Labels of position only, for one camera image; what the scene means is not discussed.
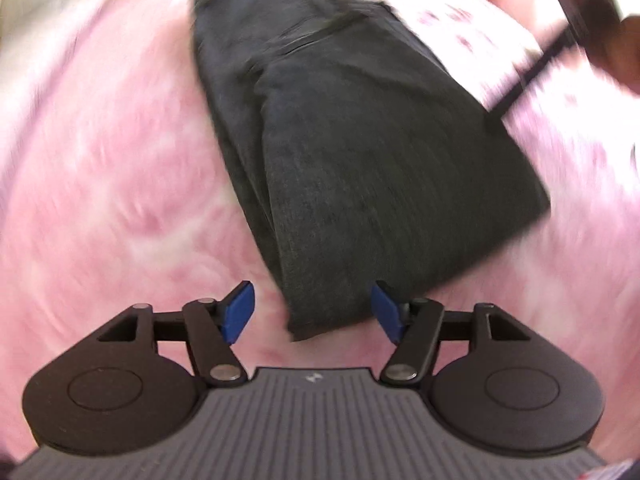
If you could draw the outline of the person right hand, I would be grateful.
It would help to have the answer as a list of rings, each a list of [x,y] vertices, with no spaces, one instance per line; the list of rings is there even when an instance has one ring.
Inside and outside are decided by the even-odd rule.
[[[586,47],[589,62],[638,96],[640,86],[640,16],[629,15]]]

